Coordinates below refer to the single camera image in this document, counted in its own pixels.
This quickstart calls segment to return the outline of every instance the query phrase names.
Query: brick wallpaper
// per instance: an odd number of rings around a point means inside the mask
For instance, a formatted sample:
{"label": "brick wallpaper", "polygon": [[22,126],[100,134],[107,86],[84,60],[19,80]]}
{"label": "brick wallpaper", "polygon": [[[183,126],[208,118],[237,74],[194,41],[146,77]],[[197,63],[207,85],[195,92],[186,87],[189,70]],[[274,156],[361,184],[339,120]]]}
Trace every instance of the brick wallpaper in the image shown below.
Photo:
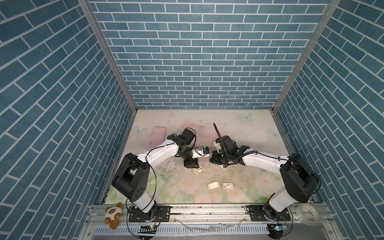
{"label": "brick wallpaper", "polygon": [[342,0],[278,110],[344,239],[384,239],[383,12]]}
{"label": "brick wallpaper", "polygon": [[328,0],[91,0],[139,109],[271,108]]}
{"label": "brick wallpaper", "polygon": [[0,1],[0,239],[72,239],[132,112],[76,0]]}

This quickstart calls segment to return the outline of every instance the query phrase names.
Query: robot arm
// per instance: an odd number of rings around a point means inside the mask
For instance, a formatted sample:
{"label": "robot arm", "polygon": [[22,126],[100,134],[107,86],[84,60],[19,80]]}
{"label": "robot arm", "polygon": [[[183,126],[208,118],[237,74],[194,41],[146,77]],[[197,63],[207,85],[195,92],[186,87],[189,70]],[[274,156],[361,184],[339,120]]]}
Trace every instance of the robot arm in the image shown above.
{"label": "robot arm", "polygon": [[156,167],[169,157],[178,154],[184,159],[187,168],[199,168],[199,162],[195,157],[194,144],[188,147],[196,135],[188,130],[180,135],[172,134],[167,140],[154,149],[138,154],[128,153],[124,156],[115,176],[112,186],[126,196],[130,202],[141,210],[141,218],[150,220],[153,218],[157,203],[146,192],[150,168]]}
{"label": "robot arm", "polygon": [[320,188],[320,179],[299,154],[277,156],[255,151],[248,146],[237,147],[230,137],[221,137],[214,142],[210,162],[224,169],[233,164],[255,166],[273,172],[283,179],[284,187],[274,193],[264,205],[266,218],[275,220],[286,207],[295,202],[308,202],[315,188]]}

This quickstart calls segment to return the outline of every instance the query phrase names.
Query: white foam block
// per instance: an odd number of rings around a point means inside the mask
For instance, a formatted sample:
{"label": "white foam block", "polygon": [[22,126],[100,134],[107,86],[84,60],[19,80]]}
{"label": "white foam block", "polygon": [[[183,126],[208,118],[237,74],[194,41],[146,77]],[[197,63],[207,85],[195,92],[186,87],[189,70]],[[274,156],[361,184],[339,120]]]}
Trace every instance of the white foam block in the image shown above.
{"label": "white foam block", "polygon": [[207,184],[207,187],[209,190],[211,190],[211,189],[220,187],[220,184],[218,182],[211,182],[211,183]]}

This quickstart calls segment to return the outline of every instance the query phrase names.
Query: table surface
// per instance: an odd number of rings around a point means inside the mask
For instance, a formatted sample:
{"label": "table surface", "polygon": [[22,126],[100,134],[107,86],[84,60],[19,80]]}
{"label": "table surface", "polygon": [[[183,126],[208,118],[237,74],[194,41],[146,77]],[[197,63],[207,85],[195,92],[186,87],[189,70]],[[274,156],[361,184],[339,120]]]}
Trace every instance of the table surface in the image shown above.
{"label": "table surface", "polygon": [[[213,123],[222,136],[230,136],[238,147],[245,145],[261,152],[288,155],[269,110],[139,110],[122,156],[148,151],[155,126],[166,127],[166,136],[191,127],[196,131],[196,147],[208,146],[212,154],[217,139]],[[258,167],[236,164],[222,169],[210,163],[209,157],[200,157],[199,163],[203,171],[195,174],[193,169],[184,168],[181,157],[170,157],[156,166],[154,200],[159,204],[261,203],[284,186],[280,176]],[[214,181],[220,187],[208,190],[207,184]],[[223,182],[232,182],[233,189],[223,189]],[[151,171],[146,189],[150,196],[154,188]],[[105,204],[125,201],[126,197],[111,187]]]}

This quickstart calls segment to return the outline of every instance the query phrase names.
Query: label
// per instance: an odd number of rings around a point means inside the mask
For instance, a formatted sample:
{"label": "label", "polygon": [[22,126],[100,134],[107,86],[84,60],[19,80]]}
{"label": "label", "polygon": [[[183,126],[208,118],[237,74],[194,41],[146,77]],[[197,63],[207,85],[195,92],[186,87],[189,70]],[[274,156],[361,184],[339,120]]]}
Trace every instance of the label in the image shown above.
{"label": "label", "polygon": [[233,188],[233,183],[232,182],[223,182],[223,188]]}

